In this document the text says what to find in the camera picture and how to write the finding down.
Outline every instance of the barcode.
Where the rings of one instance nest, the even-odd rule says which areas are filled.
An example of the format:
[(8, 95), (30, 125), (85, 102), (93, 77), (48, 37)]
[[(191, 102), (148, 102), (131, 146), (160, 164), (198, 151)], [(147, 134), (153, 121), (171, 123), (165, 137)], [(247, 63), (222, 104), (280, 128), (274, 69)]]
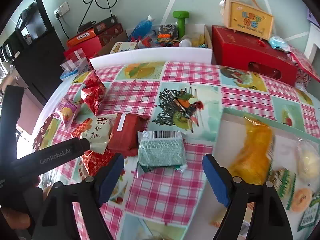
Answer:
[(152, 138), (174, 138), (177, 136), (177, 131), (153, 131)]

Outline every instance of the plastic bottle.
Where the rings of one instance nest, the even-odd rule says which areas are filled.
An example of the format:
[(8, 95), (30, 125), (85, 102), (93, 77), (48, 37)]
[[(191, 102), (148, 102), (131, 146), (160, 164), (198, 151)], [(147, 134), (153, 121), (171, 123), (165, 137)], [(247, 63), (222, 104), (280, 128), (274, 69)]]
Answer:
[(139, 22), (138, 25), (135, 27), (135, 29), (130, 34), (130, 36), (128, 37), (128, 41), (131, 41), (131, 37), (134, 37), (135, 39), (138, 39), (139, 36), (141, 36), (141, 38), (146, 36), (147, 33), (152, 28), (153, 20), (154, 19), (149, 15), (147, 19), (144, 19), (141, 22)]

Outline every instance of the yellow snack package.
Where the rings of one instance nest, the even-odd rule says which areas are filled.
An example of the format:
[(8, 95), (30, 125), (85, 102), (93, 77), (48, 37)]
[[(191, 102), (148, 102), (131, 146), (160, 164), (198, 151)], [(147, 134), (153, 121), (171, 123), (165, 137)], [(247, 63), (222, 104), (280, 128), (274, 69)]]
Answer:
[(228, 171), (246, 183), (262, 185), (267, 179), (273, 157), (274, 135), (268, 125), (258, 120), (245, 119), (247, 137)]

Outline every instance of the red snack package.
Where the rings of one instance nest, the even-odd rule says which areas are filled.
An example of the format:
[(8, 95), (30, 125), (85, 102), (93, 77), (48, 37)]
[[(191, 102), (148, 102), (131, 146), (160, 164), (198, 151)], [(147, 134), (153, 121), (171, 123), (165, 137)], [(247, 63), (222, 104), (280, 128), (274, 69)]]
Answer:
[(115, 154), (108, 149), (104, 154), (95, 153), (93, 151), (86, 151), (81, 156), (82, 162), (90, 176), (95, 176), (101, 167), (107, 166)]
[(79, 137), (82, 132), (84, 132), (85, 130), (89, 130), (91, 128), (91, 123), (92, 123), (92, 119), (91, 118), (87, 118), (86, 120), (84, 120), (84, 122), (79, 125), (72, 133), (71, 133), (71, 137), (75, 138), (75, 137)]
[(81, 99), (89, 106), (91, 111), (96, 116), (99, 106), (103, 101), (106, 87), (92, 71), (84, 81), (84, 87), (81, 90)]
[(144, 119), (136, 114), (118, 114), (113, 125), (108, 150), (124, 157), (138, 155), (138, 131), (143, 131)]

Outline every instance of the orange round candy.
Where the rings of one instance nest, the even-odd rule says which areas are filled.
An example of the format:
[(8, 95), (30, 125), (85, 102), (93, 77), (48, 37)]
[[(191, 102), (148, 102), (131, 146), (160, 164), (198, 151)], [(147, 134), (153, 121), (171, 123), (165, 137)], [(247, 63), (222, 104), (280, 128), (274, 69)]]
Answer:
[(303, 212), (309, 206), (312, 198), (312, 191), (308, 188), (299, 189), (293, 196), (291, 210)]

